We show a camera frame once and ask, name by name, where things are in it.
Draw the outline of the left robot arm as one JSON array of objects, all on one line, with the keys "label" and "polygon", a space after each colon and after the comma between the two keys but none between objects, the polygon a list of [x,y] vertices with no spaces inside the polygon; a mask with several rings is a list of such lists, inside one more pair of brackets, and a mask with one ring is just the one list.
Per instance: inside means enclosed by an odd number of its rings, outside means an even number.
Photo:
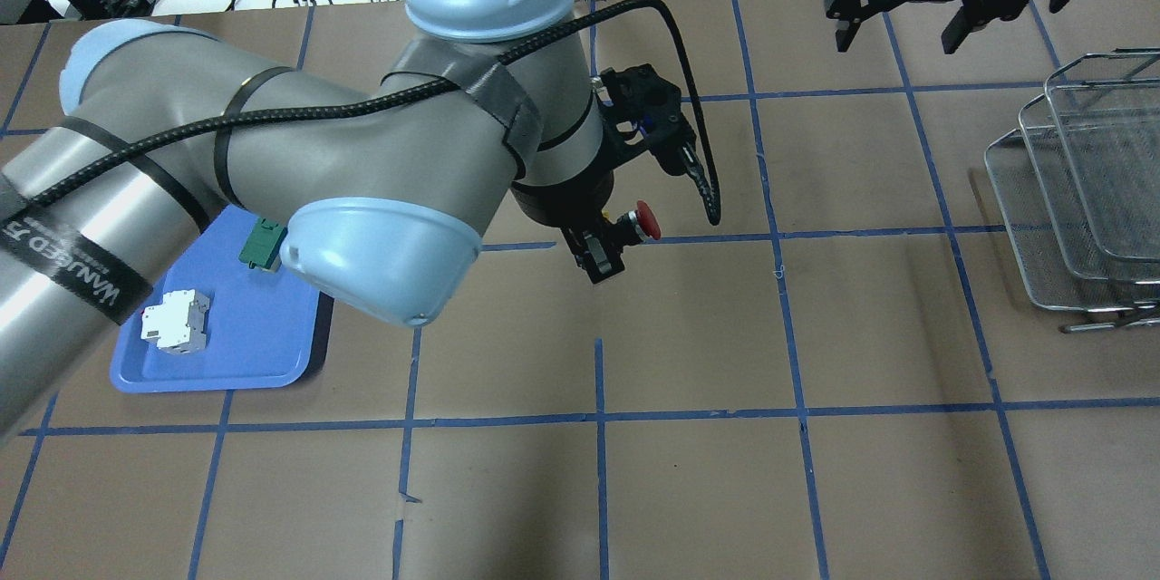
[{"label": "left robot arm", "polygon": [[506,195],[601,219],[612,142],[575,0],[405,0],[416,36],[372,96],[211,34],[92,28],[61,125],[3,166],[3,440],[233,205],[287,227],[283,264],[397,325],[432,322]]}]

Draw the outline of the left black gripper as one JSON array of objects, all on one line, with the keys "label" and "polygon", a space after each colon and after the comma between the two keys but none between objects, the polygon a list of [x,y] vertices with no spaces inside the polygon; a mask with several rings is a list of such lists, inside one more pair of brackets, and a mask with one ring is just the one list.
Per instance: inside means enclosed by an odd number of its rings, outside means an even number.
[{"label": "left black gripper", "polygon": [[625,271],[624,245],[604,215],[612,190],[614,172],[604,169],[583,171],[558,184],[515,182],[510,187],[513,200],[528,218],[561,229],[575,264],[593,285]]}]

